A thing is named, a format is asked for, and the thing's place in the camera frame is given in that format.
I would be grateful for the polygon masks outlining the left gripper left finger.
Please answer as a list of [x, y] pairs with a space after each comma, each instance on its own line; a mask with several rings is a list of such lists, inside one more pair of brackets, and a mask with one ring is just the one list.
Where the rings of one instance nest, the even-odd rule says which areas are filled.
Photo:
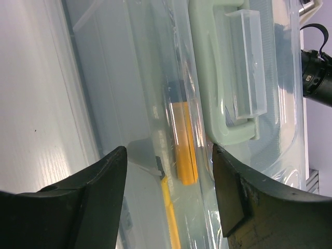
[[38, 192], [1, 192], [1, 248], [115, 248], [127, 165], [119, 146]]

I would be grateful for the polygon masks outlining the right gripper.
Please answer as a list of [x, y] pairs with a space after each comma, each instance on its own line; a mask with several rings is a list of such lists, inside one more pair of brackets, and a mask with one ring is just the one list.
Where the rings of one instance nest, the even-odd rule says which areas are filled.
[[324, 41], [319, 50], [301, 50], [303, 97], [331, 106], [331, 56], [323, 51], [329, 33], [318, 23], [307, 24], [302, 29], [308, 27], [320, 30]]

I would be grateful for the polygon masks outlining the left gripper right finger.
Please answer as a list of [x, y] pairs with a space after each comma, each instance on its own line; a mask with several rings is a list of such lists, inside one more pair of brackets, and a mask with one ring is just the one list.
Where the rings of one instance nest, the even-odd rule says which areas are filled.
[[331, 198], [282, 184], [215, 144], [216, 199], [229, 248], [331, 248]]

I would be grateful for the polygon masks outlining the green toolbox with clear lid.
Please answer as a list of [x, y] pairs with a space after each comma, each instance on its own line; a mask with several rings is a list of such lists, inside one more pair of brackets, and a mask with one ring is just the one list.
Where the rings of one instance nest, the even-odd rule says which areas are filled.
[[[213, 145], [306, 187], [297, 1], [46, 1], [87, 164], [118, 146], [128, 169], [116, 248], [227, 248]], [[198, 180], [177, 177], [171, 104], [187, 102]]]

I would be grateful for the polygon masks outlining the yellow handled screwdriver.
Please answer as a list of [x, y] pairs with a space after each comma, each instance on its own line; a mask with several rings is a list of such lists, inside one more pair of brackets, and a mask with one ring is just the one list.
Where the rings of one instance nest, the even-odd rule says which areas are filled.
[[192, 185], [198, 180], [198, 169], [188, 103], [172, 103], [171, 114], [175, 138], [177, 177], [183, 185]]

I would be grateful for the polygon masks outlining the orange handled screwdriver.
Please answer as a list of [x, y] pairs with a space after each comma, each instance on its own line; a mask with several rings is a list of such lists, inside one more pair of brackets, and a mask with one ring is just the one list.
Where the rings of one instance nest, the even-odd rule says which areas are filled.
[[175, 213], [174, 213], [174, 206], [173, 206], [173, 202], [171, 200], [171, 194], [170, 194], [170, 190], [169, 190], [169, 186], [168, 186], [168, 178], [164, 172], [162, 162], [161, 162], [161, 159], [159, 156], [156, 156], [156, 163], [157, 163], [157, 168], [161, 173], [161, 176], [160, 176], [161, 190], [162, 190], [162, 194], [163, 194], [165, 212], [167, 215], [171, 247], [172, 248], [181, 248], [181, 242], [179, 239], [178, 227], [177, 227], [177, 222], [176, 222]]

